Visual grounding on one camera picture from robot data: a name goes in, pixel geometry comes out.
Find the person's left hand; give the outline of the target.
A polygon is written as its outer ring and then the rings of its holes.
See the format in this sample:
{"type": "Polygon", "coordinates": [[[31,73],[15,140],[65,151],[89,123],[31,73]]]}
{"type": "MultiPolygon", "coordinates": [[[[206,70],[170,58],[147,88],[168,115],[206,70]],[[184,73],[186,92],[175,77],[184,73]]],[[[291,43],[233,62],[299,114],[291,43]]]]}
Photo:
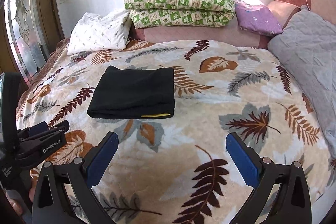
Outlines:
{"type": "Polygon", "coordinates": [[[20,217],[30,217],[33,206],[34,183],[31,178],[15,179],[6,188],[6,198],[20,217]]]}

